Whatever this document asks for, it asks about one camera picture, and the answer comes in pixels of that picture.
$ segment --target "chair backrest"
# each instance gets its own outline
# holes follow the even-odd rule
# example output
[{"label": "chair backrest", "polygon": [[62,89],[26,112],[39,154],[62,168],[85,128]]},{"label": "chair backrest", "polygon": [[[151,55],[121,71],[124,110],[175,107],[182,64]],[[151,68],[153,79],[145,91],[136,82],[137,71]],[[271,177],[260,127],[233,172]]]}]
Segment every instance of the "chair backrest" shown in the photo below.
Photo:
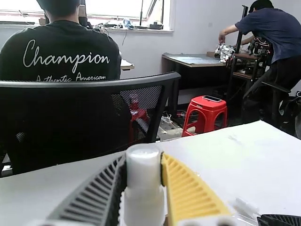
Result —
[{"label": "chair backrest", "polygon": [[14,174],[155,142],[178,73],[84,83],[0,81],[0,141]]}]

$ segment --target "short black hair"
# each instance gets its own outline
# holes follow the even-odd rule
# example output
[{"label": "short black hair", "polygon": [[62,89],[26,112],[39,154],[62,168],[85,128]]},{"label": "short black hair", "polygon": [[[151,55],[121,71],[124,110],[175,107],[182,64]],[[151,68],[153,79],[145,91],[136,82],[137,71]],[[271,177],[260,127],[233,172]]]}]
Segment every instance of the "short black hair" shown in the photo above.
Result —
[{"label": "short black hair", "polygon": [[69,16],[73,14],[80,0],[37,0],[43,10],[53,16]]},{"label": "short black hair", "polygon": [[270,0],[257,0],[251,5],[249,13],[252,13],[254,9],[259,10],[263,8],[274,8],[274,6]]}]

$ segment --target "man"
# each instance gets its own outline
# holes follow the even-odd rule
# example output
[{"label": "man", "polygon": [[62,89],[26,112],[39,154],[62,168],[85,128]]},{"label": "man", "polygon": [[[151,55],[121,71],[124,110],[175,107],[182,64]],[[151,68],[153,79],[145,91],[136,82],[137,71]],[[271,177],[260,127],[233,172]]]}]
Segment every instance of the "man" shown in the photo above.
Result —
[{"label": "man", "polygon": [[79,24],[80,0],[37,0],[50,24],[24,29],[0,53],[0,80],[103,81],[120,78],[117,44]]},{"label": "man", "polygon": [[[270,70],[244,96],[244,123],[259,119],[259,108],[271,92],[262,85],[262,81],[276,82],[286,89],[292,89],[301,79],[301,25],[298,20],[280,9],[275,9],[269,0],[254,2],[250,12],[219,35],[219,42],[222,43],[230,33],[241,31],[247,35],[252,32],[254,36],[263,37],[273,44],[274,56]],[[271,103],[271,99],[266,99],[265,103]]]}]

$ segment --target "red object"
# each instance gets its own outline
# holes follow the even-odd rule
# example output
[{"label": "red object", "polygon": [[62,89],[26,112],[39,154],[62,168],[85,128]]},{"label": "red object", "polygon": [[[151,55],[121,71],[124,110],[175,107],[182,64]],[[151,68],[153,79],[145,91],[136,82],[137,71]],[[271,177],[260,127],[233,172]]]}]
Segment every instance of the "red object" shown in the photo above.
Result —
[{"label": "red object", "polygon": [[[193,134],[187,131],[191,127],[195,127],[197,134],[214,131],[215,121],[221,114],[224,116],[222,128],[227,127],[228,111],[226,101],[214,102],[203,99],[203,97],[204,96],[200,96],[191,100],[186,113],[182,137],[193,136]],[[189,124],[189,117],[193,112],[198,112],[198,120]]]}]

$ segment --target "black pants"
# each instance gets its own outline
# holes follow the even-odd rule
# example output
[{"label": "black pants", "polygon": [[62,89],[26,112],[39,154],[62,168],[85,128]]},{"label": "black pants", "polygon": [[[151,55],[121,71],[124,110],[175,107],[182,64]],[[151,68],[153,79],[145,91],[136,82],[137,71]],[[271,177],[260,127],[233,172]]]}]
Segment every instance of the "black pants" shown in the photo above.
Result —
[{"label": "black pants", "polygon": [[278,60],[246,92],[243,101],[243,123],[260,119],[260,109],[266,110],[272,105],[272,89],[262,84],[263,81],[275,82],[291,90],[301,80],[301,56]]}]

